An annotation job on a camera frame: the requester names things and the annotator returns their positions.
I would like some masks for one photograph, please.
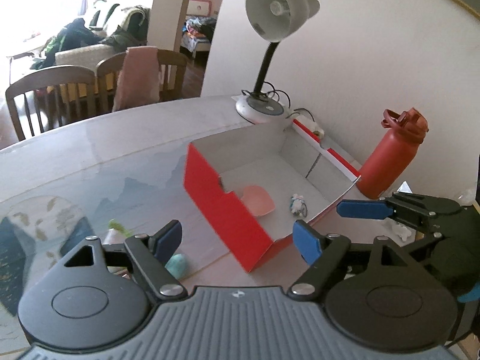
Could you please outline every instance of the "silver bolt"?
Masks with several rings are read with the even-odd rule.
[[[183,292],[184,288],[179,284],[165,284],[160,287],[160,294],[163,296],[177,296]]]
[[[311,295],[315,292],[315,287],[308,283],[298,283],[292,286],[292,292],[295,295]]]

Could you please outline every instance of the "white lamp shade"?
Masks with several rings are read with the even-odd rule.
[[[266,41],[280,42],[320,9],[318,0],[246,0],[248,20]]]

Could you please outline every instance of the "bottle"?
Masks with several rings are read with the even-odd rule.
[[[370,199],[377,199],[400,176],[428,132],[427,120],[414,108],[401,115],[386,109],[383,117],[382,127],[389,130],[361,167],[357,183],[360,192]]]

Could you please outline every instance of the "pink bowl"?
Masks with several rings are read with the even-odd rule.
[[[243,189],[241,201],[253,216],[267,215],[275,209],[275,203],[265,189],[258,185],[249,185]]]

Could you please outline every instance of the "pink towel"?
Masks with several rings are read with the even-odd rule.
[[[160,75],[158,49],[153,46],[129,47],[118,75],[113,110],[139,107],[159,101]]]

